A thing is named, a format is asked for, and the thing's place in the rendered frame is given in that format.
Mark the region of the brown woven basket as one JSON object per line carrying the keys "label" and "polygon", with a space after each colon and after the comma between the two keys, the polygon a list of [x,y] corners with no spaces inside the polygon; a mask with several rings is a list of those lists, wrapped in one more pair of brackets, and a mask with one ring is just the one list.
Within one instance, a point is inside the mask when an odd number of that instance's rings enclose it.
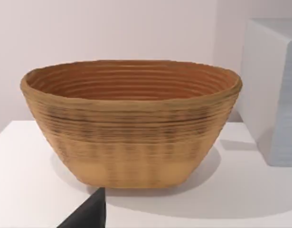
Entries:
{"label": "brown woven basket", "polygon": [[182,184],[212,148],[242,89],[230,69],[171,60],[36,68],[20,89],[61,162],[106,188]]}

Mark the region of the pale grey box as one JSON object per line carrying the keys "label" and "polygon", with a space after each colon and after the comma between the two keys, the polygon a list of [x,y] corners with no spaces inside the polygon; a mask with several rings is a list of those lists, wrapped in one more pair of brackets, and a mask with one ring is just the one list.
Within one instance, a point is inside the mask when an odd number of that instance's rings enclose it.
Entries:
{"label": "pale grey box", "polygon": [[252,19],[237,110],[268,165],[292,167],[292,18]]}

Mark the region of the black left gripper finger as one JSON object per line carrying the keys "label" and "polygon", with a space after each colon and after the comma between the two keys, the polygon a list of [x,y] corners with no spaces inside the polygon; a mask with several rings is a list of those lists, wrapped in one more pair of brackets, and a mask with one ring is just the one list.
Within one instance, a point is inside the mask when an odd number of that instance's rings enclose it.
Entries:
{"label": "black left gripper finger", "polygon": [[105,226],[105,188],[99,188],[57,228],[105,228]]}

